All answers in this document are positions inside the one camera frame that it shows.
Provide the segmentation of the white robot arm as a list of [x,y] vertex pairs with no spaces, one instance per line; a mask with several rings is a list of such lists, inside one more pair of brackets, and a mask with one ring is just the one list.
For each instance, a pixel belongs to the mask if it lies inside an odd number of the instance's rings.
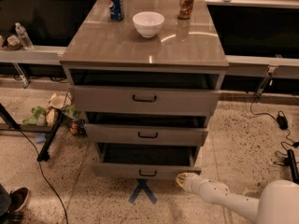
[[181,173],[177,183],[207,203],[224,206],[254,224],[299,224],[299,185],[288,180],[269,183],[259,199],[232,193],[221,182],[196,173]]

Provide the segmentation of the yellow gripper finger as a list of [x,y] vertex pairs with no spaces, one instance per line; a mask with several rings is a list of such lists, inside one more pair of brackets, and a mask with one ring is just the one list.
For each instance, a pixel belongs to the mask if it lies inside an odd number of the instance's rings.
[[186,188],[189,184],[188,173],[180,173],[176,177],[176,181],[181,188]]

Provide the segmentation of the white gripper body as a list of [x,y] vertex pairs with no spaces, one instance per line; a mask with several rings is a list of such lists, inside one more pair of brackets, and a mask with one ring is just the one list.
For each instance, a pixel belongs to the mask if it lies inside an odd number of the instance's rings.
[[184,180],[184,189],[192,194],[199,194],[201,188],[208,182],[207,178],[196,173],[187,173]]

